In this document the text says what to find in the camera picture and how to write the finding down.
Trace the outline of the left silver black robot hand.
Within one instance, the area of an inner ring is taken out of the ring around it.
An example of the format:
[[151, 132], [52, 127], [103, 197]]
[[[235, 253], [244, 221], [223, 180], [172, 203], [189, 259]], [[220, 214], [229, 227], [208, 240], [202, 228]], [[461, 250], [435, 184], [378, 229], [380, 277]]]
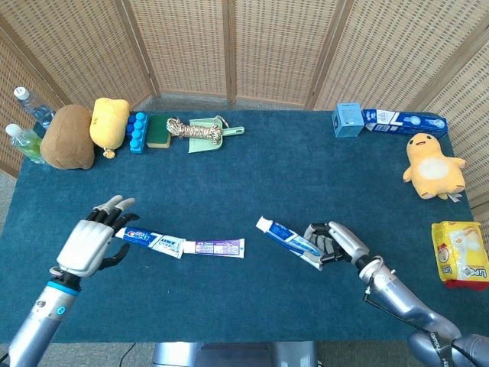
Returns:
[[50, 274], [55, 278], [66, 274], [88, 278], [97, 271], [118, 265], [127, 255], [130, 245], [122, 245], [111, 257], [106, 257], [105, 253], [118, 230], [139, 219], [134, 213], [124, 213], [134, 202], [132, 197], [125, 199], [116, 195], [94, 206], [86, 219], [80, 220], [70, 233], [57, 256], [57, 265], [50, 268]]

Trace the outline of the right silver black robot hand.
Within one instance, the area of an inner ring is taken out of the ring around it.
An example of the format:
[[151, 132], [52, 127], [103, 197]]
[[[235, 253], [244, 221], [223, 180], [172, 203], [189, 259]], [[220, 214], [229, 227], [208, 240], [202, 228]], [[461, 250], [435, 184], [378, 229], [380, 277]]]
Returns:
[[320, 250], [319, 256], [312, 257], [319, 268], [325, 263], [347, 261], [360, 271], [374, 260], [369, 248], [351, 230], [334, 221], [311, 223], [304, 238]]

